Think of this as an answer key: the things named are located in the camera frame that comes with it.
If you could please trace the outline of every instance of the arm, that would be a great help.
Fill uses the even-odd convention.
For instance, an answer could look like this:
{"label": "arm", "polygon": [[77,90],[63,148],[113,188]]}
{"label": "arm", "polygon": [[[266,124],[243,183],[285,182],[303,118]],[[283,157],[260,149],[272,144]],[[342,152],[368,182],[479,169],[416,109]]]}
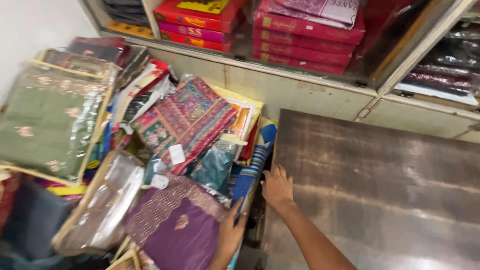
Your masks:
{"label": "arm", "polygon": [[299,210],[293,201],[293,178],[287,179],[282,166],[272,164],[271,171],[264,171],[262,193],[283,219],[311,270],[355,270],[355,266],[330,240]]}
{"label": "arm", "polygon": [[228,212],[228,215],[220,223],[216,251],[208,265],[208,270],[227,269],[228,264],[239,247],[240,239],[245,230],[245,222],[247,221],[246,214],[242,213],[239,222],[235,225],[235,216],[242,201],[243,197],[237,201]]}

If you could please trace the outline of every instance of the hand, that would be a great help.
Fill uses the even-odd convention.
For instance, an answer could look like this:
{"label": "hand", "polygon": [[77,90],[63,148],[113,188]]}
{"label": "hand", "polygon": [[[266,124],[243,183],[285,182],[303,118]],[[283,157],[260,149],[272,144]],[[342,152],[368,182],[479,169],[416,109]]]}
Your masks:
{"label": "hand", "polygon": [[235,217],[242,201],[243,197],[237,201],[220,223],[216,251],[210,261],[208,270],[225,270],[239,247],[240,239],[245,230],[245,223],[247,222],[246,213],[241,213],[239,222],[235,225]]}
{"label": "hand", "polygon": [[281,211],[287,207],[295,205],[293,201],[293,177],[287,179],[287,172],[281,165],[272,164],[270,171],[265,170],[265,181],[261,181],[262,194],[275,211],[281,214]]}

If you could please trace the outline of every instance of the white wall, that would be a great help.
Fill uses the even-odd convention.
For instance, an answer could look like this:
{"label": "white wall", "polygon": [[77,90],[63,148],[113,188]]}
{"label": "white wall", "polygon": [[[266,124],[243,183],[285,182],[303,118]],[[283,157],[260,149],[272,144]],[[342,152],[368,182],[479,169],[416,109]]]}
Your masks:
{"label": "white wall", "polygon": [[23,59],[46,47],[65,47],[75,36],[97,36],[77,0],[5,0],[0,25],[0,104]]}

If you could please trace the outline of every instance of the price tag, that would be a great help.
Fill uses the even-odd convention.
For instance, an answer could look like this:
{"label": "price tag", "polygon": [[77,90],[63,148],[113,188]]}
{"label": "price tag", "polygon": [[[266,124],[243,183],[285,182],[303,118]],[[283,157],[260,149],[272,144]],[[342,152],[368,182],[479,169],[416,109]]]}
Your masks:
{"label": "price tag", "polygon": [[168,183],[169,181],[167,177],[160,174],[154,174],[150,185],[154,188],[164,189],[168,186]]}
{"label": "price tag", "polygon": [[170,152],[170,159],[172,160],[172,165],[185,162],[185,155],[183,154],[183,148],[181,144],[170,146],[168,148],[168,151]]}

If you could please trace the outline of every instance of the stack of boxes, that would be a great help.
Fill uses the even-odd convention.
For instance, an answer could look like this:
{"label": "stack of boxes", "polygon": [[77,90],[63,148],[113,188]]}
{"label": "stack of boxes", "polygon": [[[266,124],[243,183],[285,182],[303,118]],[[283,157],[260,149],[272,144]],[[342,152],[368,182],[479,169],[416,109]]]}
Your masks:
{"label": "stack of boxes", "polygon": [[154,14],[163,40],[230,52],[231,32],[244,19],[245,0],[165,0]]}
{"label": "stack of boxes", "polygon": [[272,1],[262,0],[255,11],[253,57],[342,74],[365,33],[361,10],[349,30],[269,13]]}

